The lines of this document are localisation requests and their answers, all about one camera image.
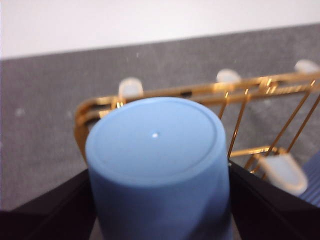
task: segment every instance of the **blue fabric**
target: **blue fabric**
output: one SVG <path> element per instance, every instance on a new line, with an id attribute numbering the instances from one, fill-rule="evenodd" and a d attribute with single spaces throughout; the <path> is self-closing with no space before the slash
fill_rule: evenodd
<path id="1" fill-rule="evenodd" d="M 302 169 L 308 178 L 308 188 L 299 197 L 320 208 L 320 151 Z"/>

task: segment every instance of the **small white dot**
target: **small white dot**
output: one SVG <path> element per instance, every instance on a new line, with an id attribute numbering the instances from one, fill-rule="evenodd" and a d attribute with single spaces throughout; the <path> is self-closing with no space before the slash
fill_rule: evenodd
<path id="1" fill-rule="evenodd" d="M 26 114 L 26 112 L 25 112 L 25 110 L 23 109 L 23 108 L 17 108 L 15 111 L 14 111 L 14 115 L 16 116 L 16 117 L 22 117 L 23 115 L 25 115 Z"/>

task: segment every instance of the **gold metal wire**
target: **gold metal wire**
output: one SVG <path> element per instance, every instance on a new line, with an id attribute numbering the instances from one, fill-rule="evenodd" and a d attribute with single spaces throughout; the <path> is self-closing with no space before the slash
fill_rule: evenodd
<path id="1" fill-rule="evenodd" d="M 320 101 L 320 95 L 306 115 L 297 133 L 292 138 L 289 147 L 287 149 L 277 147 L 277 143 L 281 136 L 283 136 L 289 124 L 295 118 L 307 98 L 313 93 L 320 92 L 320 84 L 317 82 L 318 79 L 320 79 L 320 71 L 308 74 L 294 72 L 279 75 L 246 78 L 237 83 L 209 83 L 145 91 L 142 96 L 126 99 L 119 98 L 115 95 L 96 97 L 88 99 L 78 106 L 74 117 L 74 138 L 84 160 L 86 161 L 85 143 L 89 134 L 89 125 L 103 118 L 110 111 L 116 108 L 121 108 L 126 103 L 151 97 L 185 98 L 198 102 L 205 106 L 220 105 L 221 107 L 218 114 L 218 117 L 220 119 L 223 117 L 225 109 L 228 107 L 228 105 L 240 103 L 241 107 L 238 113 L 237 121 L 235 123 L 233 135 L 230 140 L 227 155 L 229 158 L 249 156 L 249 159 L 244 166 L 245 169 L 249 169 L 261 154 L 264 154 L 265 156 L 271 153 L 282 154 L 289 152 L 292 149 L 300 133 L 309 121 L 312 113 L 315 111 Z M 297 104 L 296 108 L 288 117 L 288 120 L 270 145 L 233 150 L 233 146 L 240 129 L 240 123 L 248 102 L 258 101 L 266 98 L 285 97 L 296 94 L 303 94 L 302 99 Z M 253 169 L 253 172 L 256 172 L 258 169 L 259 165 L 257 164 L 255 169 Z"/>

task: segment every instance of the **metal rod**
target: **metal rod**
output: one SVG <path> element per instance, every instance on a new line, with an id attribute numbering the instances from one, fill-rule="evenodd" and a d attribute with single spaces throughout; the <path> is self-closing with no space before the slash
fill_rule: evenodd
<path id="1" fill-rule="evenodd" d="M 223 116 L 223 114 L 224 114 L 224 111 L 225 111 L 226 106 L 227 106 L 227 103 L 226 103 L 226 102 L 222 104 L 222 106 L 221 106 L 221 108 L 220 108 L 219 116 L 218 116 L 218 117 L 219 117 L 219 119 L 221 119 L 221 118 L 222 118 L 222 116 Z"/>
<path id="2" fill-rule="evenodd" d="M 232 148 L 234 147 L 234 144 L 235 144 L 235 140 L 236 140 L 236 137 L 237 137 L 237 134 L 238 134 L 240 122 L 241 122 L 242 116 L 244 114 L 244 111 L 245 111 L 245 108 L 246 108 L 246 105 L 247 105 L 247 101 L 248 101 L 248 97 L 246 97 L 245 100 L 241 104 L 240 112 L 239 112 L 238 118 L 236 120 L 236 124 L 235 124 L 233 135 L 232 135 L 232 139 L 231 139 L 231 142 L 230 142 L 230 147 L 229 147 L 229 151 L 228 151 L 228 159 L 230 158 Z"/>
<path id="3" fill-rule="evenodd" d="M 303 96 L 303 98 L 301 99 L 301 101 L 299 102 L 299 104 L 296 106 L 296 108 L 294 109 L 293 113 L 291 114 L 291 116 L 289 117 L 288 121 L 286 121 L 285 125 L 282 127 L 281 131 L 279 132 L 279 134 L 276 136 L 276 138 L 274 139 L 273 143 L 270 145 L 269 150 L 265 153 L 265 156 L 268 156 L 270 154 L 270 152 L 272 151 L 272 149 L 274 148 L 274 146 L 276 146 L 276 144 L 278 143 L 279 139 L 281 138 L 281 136 L 284 134 L 284 132 L 286 131 L 287 127 L 289 126 L 289 124 L 292 122 L 292 120 L 295 118 L 295 116 L 297 115 L 298 111 L 300 110 L 300 108 L 302 107 L 302 105 L 305 103 L 305 101 L 307 100 L 307 98 L 310 95 L 310 91 L 307 91 L 305 93 L 305 95 Z"/>
<path id="4" fill-rule="evenodd" d="M 311 117 L 312 113 L 314 112 L 314 110 L 316 109 L 318 103 L 320 102 L 320 94 L 318 95 L 317 99 L 315 100 L 314 104 L 312 105 L 312 108 L 310 109 L 308 115 L 305 117 L 303 123 L 301 124 L 298 132 L 295 134 L 292 142 L 290 143 L 289 147 L 287 148 L 287 152 L 289 152 L 291 150 L 291 148 L 293 147 L 293 145 L 295 144 L 296 140 L 298 139 L 300 133 L 302 132 L 302 130 L 304 129 L 304 127 L 306 126 L 307 122 L 309 121 L 309 118 Z"/>

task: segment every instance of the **blue cylindrical object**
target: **blue cylindrical object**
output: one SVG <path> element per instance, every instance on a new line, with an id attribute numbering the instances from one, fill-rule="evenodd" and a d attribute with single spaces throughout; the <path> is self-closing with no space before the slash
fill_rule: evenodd
<path id="1" fill-rule="evenodd" d="M 106 240 L 231 239 L 226 136 L 205 106 L 128 103 L 96 123 L 85 152 Z"/>

